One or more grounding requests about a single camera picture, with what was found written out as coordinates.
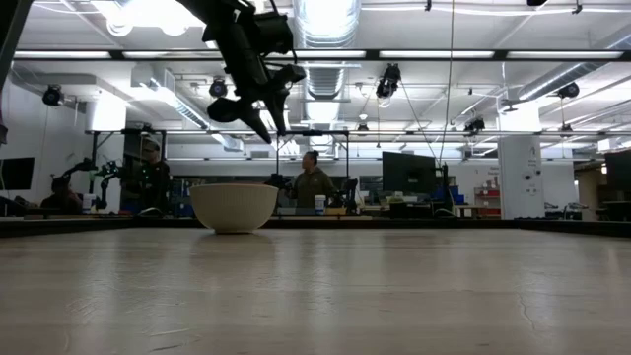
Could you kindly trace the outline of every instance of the white bowl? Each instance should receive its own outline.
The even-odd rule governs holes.
[[[267,222],[278,188],[254,183],[215,183],[190,190],[197,219],[218,234],[251,233]]]

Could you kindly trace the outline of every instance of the man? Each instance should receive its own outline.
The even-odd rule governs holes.
[[[68,178],[55,178],[51,189],[52,196],[41,202],[41,208],[56,209],[64,215],[80,215],[83,212],[83,201],[70,189]]]
[[[303,157],[304,173],[298,175],[292,198],[298,199],[298,208],[316,208],[316,196],[331,197],[336,191],[330,177],[317,167],[317,151],[307,152]]]
[[[167,213],[171,169],[162,161],[160,144],[152,138],[144,138],[142,156],[147,161],[142,167],[142,207],[143,209],[154,207]]]

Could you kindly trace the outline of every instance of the wooden table surface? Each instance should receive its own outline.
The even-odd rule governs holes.
[[[521,230],[0,240],[19,354],[628,354],[631,244]]]

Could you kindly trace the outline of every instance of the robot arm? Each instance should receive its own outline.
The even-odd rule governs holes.
[[[208,107],[208,116],[224,123],[240,119],[269,144],[271,138],[260,119],[260,110],[252,107],[253,103],[263,101],[278,134],[284,135],[287,127],[283,111],[289,96],[286,86],[300,82],[307,75],[296,63],[270,70],[264,59],[272,52],[292,51],[297,62],[287,16],[276,10],[256,15],[256,8],[246,0],[177,1],[208,25],[202,40],[217,42],[226,61],[226,73],[233,78],[235,94],[240,97],[238,101],[217,99]]]

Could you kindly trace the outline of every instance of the computer monitor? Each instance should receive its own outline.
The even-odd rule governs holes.
[[[5,159],[2,164],[2,180],[0,190],[28,190],[31,189],[35,158]]]
[[[617,190],[631,190],[631,151],[604,155],[607,185]]]
[[[436,191],[436,159],[411,154],[382,153],[384,191]]]

